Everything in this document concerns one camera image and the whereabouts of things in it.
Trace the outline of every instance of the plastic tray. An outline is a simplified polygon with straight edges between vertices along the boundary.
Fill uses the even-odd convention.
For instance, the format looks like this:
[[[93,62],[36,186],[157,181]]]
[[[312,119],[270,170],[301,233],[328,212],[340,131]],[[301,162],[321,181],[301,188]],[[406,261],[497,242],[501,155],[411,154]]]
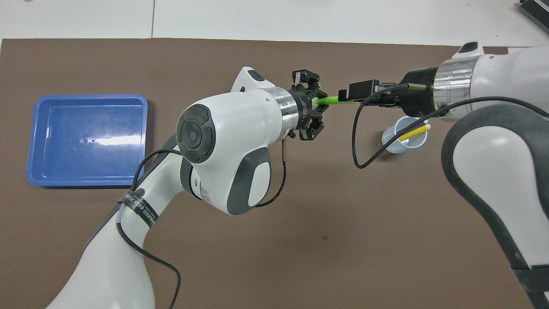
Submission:
[[[141,95],[41,97],[27,180],[37,186],[131,185],[145,155],[147,106]]]

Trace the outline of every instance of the cable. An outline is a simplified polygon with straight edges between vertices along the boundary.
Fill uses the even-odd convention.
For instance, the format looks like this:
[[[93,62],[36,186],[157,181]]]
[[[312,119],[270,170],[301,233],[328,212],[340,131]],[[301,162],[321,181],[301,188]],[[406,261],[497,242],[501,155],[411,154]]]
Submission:
[[[118,234],[120,234],[122,239],[124,239],[124,241],[130,247],[134,248],[137,252],[141,253],[143,256],[148,257],[151,260],[155,261],[156,263],[162,264],[162,265],[166,266],[167,268],[171,269],[175,273],[175,275],[177,276],[177,286],[175,288],[175,293],[173,294],[173,298],[172,298],[172,301],[171,301],[171,304],[170,304],[170,307],[169,307],[170,309],[172,309],[173,305],[175,304],[175,300],[177,299],[177,294],[179,293],[179,287],[181,286],[181,274],[179,273],[177,268],[175,268],[175,266],[173,266],[172,264],[169,264],[168,262],[166,262],[166,261],[164,261],[160,258],[155,257],[154,255],[147,252],[145,249],[139,247],[138,245],[136,245],[135,242],[133,242],[128,237],[128,235],[126,235],[126,233],[124,233],[124,230],[122,229],[121,220],[122,220],[122,210],[124,209],[124,206],[126,204],[124,204],[122,202],[119,202],[119,204],[120,204],[120,206],[118,207],[118,214],[116,215],[116,229],[118,230]]]
[[[384,89],[381,89],[375,93],[373,93],[372,95],[370,95],[369,97],[367,97],[364,101],[360,102],[360,106],[358,107],[358,110],[356,111],[356,114],[355,114],[355,121],[353,122],[352,124],[352,133],[351,133],[351,149],[352,149],[352,159],[353,161],[355,162],[355,166],[358,167],[358,168],[364,168],[366,167],[368,164],[370,164],[370,162],[367,162],[366,165],[364,165],[363,167],[360,167],[361,165],[358,163],[358,159],[356,158],[356,144],[355,144],[355,139],[356,139],[356,125],[358,123],[358,118],[360,116],[360,113],[362,111],[362,109],[364,108],[364,106],[368,105],[368,103],[379,97],[379,95],[383,94],[383,93],[386,93],[386,92],[389,92],[389,91],[394,91],[394,90],[405,90],[405,89],[408,89],[409,86],[407,84],[398,84],[398,85],[394,85],[394,86],[389,86],[387,88],[384,88]]]
[[[132,186],[130,187],[130,190],[132,191],[135,191],[137,189],[137,180],[139,178],[139,173],[141,172],[141,169],[143,168],[143,166],[145,165],[145,163],[150,160],[152,157],[154,157],[155,155],[158,155],[158,154],[161,154],[161,153],[174,153],[176,155],[180,155],[181,156],[181,152],[180,151],[177,151],[177,150],[173,150],[173,149],[168,149],[168,148],[161,148],[161,149],[158,149],[156,151],[153,151],[151,154],[149,154],[148,156],[146,156],[143,160],[141,160],[141,162],[139,163],[139,166],[137,167],[137,171],[135,173],[135,175],[133,176],[133,182],[132,182]],[[116,229],[118,230],[118,234],[122,237],[122,239],[124,239],[124,241],[130,246],[132,247],[134,250],[136,250],[137,252],[141,253],[144,257],[147,257],[151,260],[153,260],[154,262],[156,263],[159,263],[159,264],[162,264],[164,266],[166,266],[167,268],[171,269],[175,275],[177,276],[177,286],[175,288],[175,292],[173,294],[173,298],[172,298],[172,301],[170,303],[170,309],[173,308],[173,305],[175,304],[175,301],[177,299],[177,294],[179,293],[179,288],[181,286],[181,274],[179,273],[179,271],[177,270],[177,268],[175,268],[175,266],[173,266],[172,264],[169,264],[168,262],[160,259],[160,258],[157,258],[156,256],[150,254],[149,252],[147,252],[145,249],[139,247],[138,245],[136,245],[135,242],[133,242],[129,237],[128,235],[126,235],[126,233],[124,232],[124,230],[122,229],[122,211],[124,210],[124,203],[122,202],[119,202],[119,207],[118,207],[118,214],[116,215]]]
[[[282,161],[282,171],[283,171],[283,174],[282,174],[282,183],[280,184],[280,188],[278,189],[278,192],[273,196],[272,199],[266,201],[265,203],[257,204],[257,205],[255,206],[255,208],[267,206],[267,205],[269,205],[270,203],[274,202],[274,201],[278,198],[278,196],[279,196],[280,193],[282,192],[282,189],[284,189],[284,185],[286,184],[286,160],[283,160],[283,161]]]
[[[148,156],[146,156],[145,159],[141,160],[141,162],[139,163],[139,166],[137,167],[137,171],[136,171],[135,175],[133,176],[133,182],[132,182],[132,186],[130,187],[130,190],[135,191],[137,189],[137,180],[139,178],[139,173],[141,172],[141,169],[143,168],[145,163],[148,160],[150,160],[152,157],[154,157],[155,155],[159,155],[161,153],[166,153],[166,152],[175,153],[176,155],[181,156],[181,151],[177,151],[177,150],[173,150],[173,149],[169,149],[169,148],[160,148],[156,151],[153,151]]]
[[[400,136],[402,136],[403,134],[405,134],[408,130],[410,130],[411,128],[413,128],[415,125],[419,124],[419,123],[422,123],[424,122],[425,120],[429,119],[429,118],[432,118],[434,116],[437,116],[439,114],[443,114],[445,113],[446,111],[449,111],[453,108],[456,108],[458,106],[462,106],[462,105],[465,105],[465,104],[471,104],[471,103],[476,103],[476,102],[484,102],[484,101],[504,101],[504,102],[509,102],[509,103],[514,103],[514,104],[518,104],[520,106],[523,106],[523,107],[526,107],[528,109],[531,109],[532,111],[538,113],[539,115],[543,116],[543,117],[549,117],[549,113],[545,112],[543,109],[535,106],[535,105],[532,105],[528,102],[524,102],[522,100],[519,100],[519,99],[515,99],[515,98],[510,98],[510,97],[500,97],[500,96],[489,96],[489,97],[478,97],[478,98],[471,98],[471,99],[467,99],[467,100],[463,100],[463,101],[459,101],[457,103],[454,103],[454,104],[450,104],[450,105],[447,105],[447,106],[444,106],[442,108],[439,108],[438,110],[432,112],[432,113],[429,113],[427,115],[425,115],[424,117],[414,121],[413,123],[409,124],[407,127],[405,127],[404,129],[402,129],[402,131],[399,133],[399,134],[396,134],[395,136],[393,136],[389,141],[387,141],[368,161],[366,161],[364,164],[359,164],[358,163],[358,160],[356,159],[356,146],[355,146],[355,134],[356,134],[356,124],[358,122],[358,118],[360,116],[360,112],[362,111],[362,108],[365,106],[364,105],[364,102],[366,102],[366,100],[364,100],[361,105],[359,106],[358,110],[356,111],[356,115],[355,115],[355,122],[353,124],[353,128],[352,128],[352,139],[351,139],[351,148],[352,148],[352,157],[353,157],[353,160],[355,161],[355,166],[357,168],[365,168],[367,167],[370,163],[372,163],[379,155],[381,155],[381,153],[387,149],[387,147],[389,147],[389,145],[391,145],[394,141],[396,141],[396,139],[398,139]]]

